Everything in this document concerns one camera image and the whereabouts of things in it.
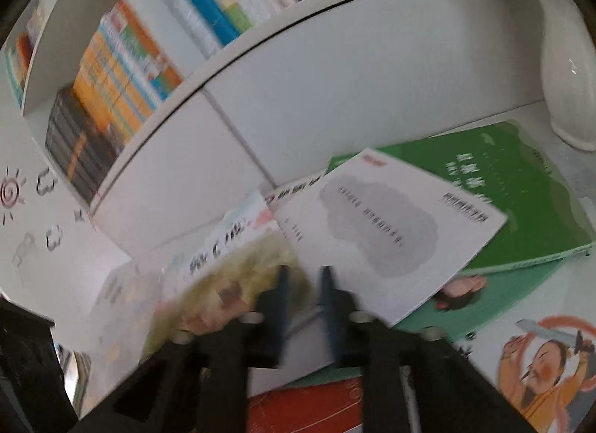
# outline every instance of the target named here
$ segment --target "sword illustration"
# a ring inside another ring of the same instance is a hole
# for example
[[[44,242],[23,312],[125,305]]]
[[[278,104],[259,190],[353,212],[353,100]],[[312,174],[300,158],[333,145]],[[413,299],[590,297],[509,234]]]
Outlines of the sword illustration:
[[[594,344],[585,345],[583,343],[582,331],[577,331],[577,335],[568,334],[567,332],[558,331],[557,329],[547,329],[538,325],[534,320],[522,319],[516,325],[524,332],[530,332],[536,337],[546,339],[548,341],[557,341],[565,344],[573,349],[573,353],[577,354],[580,351],[587,353],[594,352]]]

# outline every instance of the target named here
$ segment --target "sun drawing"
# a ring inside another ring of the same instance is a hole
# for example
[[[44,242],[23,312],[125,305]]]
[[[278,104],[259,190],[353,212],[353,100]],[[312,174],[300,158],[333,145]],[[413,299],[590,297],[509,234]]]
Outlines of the sun drawing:
[[[11,221],[14,221],[12,210],[17,203],[21,203],[22,205],[25,204],[25,199],[23,199],[20,194],[21,189],[27,182],[27,178],[23,178],[23,180],[19,182],[19,172],[20,169],[17,169],[14,177],[11,177],[7,167],[6,177],[2,179],[2,184],[0,184],[0,204],[4,210],[2,215],[2,226],[6,225],[8,218],[10,218]]]

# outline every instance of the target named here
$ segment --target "green book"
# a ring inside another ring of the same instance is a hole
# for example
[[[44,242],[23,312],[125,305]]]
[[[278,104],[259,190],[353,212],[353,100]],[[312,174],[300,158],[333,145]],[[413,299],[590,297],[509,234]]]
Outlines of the green book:
[[[507,214],[507,223],[461,274],[534,266],[594,242],[596,233],[577,197],[513,121],[378,150],[451,181]],[[327,172],[351,157],[333,157]]]

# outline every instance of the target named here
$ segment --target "screw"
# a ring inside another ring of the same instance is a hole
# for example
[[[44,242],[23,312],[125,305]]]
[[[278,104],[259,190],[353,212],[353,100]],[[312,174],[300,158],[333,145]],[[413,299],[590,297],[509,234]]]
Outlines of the screw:
[[[240,322],[243,324],[260,324],[264,320],[264,315],[260,312],[246,312],[240,316]]]
[[[374,320],[374,317],[368,312],[356,310],[348,316],[348,319],[350,319],[350,322],[354,322],[355,324],[368,324]]]

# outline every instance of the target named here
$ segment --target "white vase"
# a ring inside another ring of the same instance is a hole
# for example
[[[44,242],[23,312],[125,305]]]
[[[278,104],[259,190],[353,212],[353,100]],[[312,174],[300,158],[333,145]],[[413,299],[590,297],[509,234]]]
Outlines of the white vase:
[[[596,150],[596,51],[573,0],[539,0],[544,13],[541,77],[555,133]]]

